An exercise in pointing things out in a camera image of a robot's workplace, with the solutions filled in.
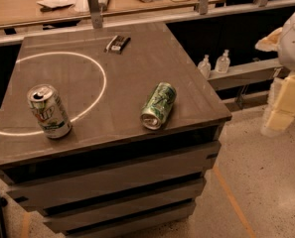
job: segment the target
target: silver can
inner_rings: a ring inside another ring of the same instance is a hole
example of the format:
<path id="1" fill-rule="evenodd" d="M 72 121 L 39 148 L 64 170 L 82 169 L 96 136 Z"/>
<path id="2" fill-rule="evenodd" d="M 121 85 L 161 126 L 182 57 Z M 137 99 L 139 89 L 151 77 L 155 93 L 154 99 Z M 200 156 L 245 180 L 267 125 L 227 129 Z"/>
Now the silver can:
<path id="1" fill-rule="evenodd" d="M 60 138 L 71 130 L 66 109 L 51 85 L 36 85 L 28 91 L 27 98 L 32 113 L 48 138 Z"/>
<path id="2" fill-rule="evenodd" d="M 157 130 L 164 124 L 174 105 L 176 89 L 166 82 L 159 83 L 142 108 L 140 120 L 151 130 Z"/>

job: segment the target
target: green can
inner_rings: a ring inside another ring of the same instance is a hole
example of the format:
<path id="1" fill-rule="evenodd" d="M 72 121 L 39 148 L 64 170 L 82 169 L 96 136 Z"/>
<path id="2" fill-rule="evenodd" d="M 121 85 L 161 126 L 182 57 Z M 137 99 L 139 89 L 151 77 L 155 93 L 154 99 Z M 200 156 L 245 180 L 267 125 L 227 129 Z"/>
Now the green can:
<path id="1" fill-rule="evenodd" d="M 142 108 L 141 122 L 151 130 L 157 130 L 164 124 L 174 105 L 176 89 L 166 82 L 160 82 L 150 94 Z"/>

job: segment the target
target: floor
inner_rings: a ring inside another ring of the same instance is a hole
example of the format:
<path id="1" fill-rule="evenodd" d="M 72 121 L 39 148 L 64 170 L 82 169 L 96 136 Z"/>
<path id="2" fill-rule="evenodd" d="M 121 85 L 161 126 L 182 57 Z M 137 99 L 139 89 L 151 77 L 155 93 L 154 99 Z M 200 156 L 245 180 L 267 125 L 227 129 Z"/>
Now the floor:
<path id="1" fill-rule="evenodd" d="M 295 238 L 295 121 L 281 136 L 259 132 L 265 106 L 232 112 L 221 133 L 221 151 L 194 214 L 121 238 Z M 61 238 L 25 212 L 0 180 L 9 238 Z"/>

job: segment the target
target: brown tabletop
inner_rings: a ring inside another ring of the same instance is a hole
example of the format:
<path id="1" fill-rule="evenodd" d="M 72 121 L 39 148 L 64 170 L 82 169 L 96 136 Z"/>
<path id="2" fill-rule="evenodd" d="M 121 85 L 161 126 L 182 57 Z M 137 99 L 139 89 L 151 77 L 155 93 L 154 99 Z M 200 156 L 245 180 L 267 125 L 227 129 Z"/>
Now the brown tabletop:
<path id="1" fill-rule="evenodd" d="M 130 37 L 121 55 L 103 50 L 115 36 Z M 159 82 L 177 99 L 158 131 L 140 112 Z M 62 98 L 73 129 L 48 139 L 27 104 L 27 92 L 48 83 Z M 89 149 L 220 124 L 230 113 L 163 23 L 46 35 L 22 44 L 0 110 L 0 169 Z"/>
<path id="2" fill-rule="evenodd" d="M 43 13 L 41 0 L 0 0 L 0 29 L 24 27 L 38 24 L 51 24 L 57 22 L 89 19 L 89 12 L 80 13 L 74 8 L 67 7 L 60 10 Z M 174 9 L 182 6 L 193 6 L 198 0 L 153 0 L 143 3 L 140 0 L 110 0 L 105 14 L 111 16 L 124 12 L 143 10 Z M 210 3 L 223 3 L 225 0 L 210 0 Z"/>

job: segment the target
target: wooden cabinet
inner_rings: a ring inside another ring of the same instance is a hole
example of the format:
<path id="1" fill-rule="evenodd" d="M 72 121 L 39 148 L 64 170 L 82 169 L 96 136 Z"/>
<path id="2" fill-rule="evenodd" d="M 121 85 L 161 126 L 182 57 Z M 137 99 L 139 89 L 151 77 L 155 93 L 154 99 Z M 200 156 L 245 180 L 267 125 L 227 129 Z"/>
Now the wooden cabinet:
<path id="1" fill-rule="evenodd" d="M 131 38 L 128 47 L 106 54 L 119 34 Z M 160 81 L 177 99 L 151 131 L 140 110 Z M 41 82 L 58 89 L 73 121 L 58 140 L 45 137 L 26 104 Z M 27 38 L 0 111 L 0 178 L 54 232 L 114 237 L 193 213 L 229 119 L 164 24 Z"/>

